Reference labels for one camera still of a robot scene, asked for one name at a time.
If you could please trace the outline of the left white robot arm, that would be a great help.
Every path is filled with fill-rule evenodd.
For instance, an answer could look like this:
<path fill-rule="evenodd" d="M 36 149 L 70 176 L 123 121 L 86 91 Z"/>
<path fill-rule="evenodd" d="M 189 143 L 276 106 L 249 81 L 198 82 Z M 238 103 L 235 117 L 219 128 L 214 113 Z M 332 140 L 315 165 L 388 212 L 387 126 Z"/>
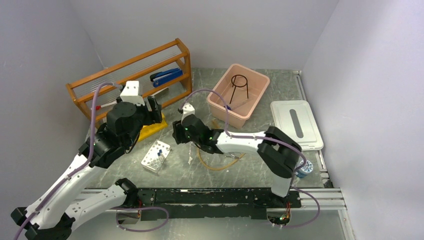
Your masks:
<path fill-rule="evenodd" d="M 65 240 L 80 225 L 108 209 L 139 206 L 139 190 L 127 178 L 81 202 L 75 199 L 93 178 L 132 151 L 143 127 L 161 121 L 162 107 L 154 97 L 120 98 L 107 113 L 106 122 L 92 131 L 49 190 L 31 205 L 11 213 L 19 232 L 29 240 Z"/>

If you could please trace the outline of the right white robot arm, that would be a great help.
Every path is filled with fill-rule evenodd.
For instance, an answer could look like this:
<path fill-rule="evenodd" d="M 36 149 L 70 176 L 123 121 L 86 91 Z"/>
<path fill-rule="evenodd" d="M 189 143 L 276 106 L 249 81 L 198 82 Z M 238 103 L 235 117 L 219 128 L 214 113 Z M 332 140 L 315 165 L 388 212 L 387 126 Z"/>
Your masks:
<path fill-rule="evenodd" d="M 273 174 L 270 202 L 282 207 L 289 200 L 295 168 L 302 157 L 301 146 L 275 126 L 254 133 L 209 128 L 194 114 L 172 123 L 177 144 L 194 143 L 209 154 L 244 153 L 258 155 Z"/>

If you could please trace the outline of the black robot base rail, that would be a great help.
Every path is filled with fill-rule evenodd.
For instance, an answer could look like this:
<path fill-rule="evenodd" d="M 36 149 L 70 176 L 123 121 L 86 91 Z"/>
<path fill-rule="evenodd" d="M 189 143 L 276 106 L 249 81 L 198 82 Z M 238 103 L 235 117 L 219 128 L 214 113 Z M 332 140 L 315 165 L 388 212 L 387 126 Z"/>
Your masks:
<path fill-rule="evenodd" d="M 270 209 L 300 208 L 300 194 L 289 191 L 279 197 L 269 187 L 251 188 L 139 188 L 135 196 L 126 200 L 125 209 L 162 207 L 161 210 L 144 210 L 143 221 L 195 218 L 238 218 L 253 220 L 267 219 Z"/>

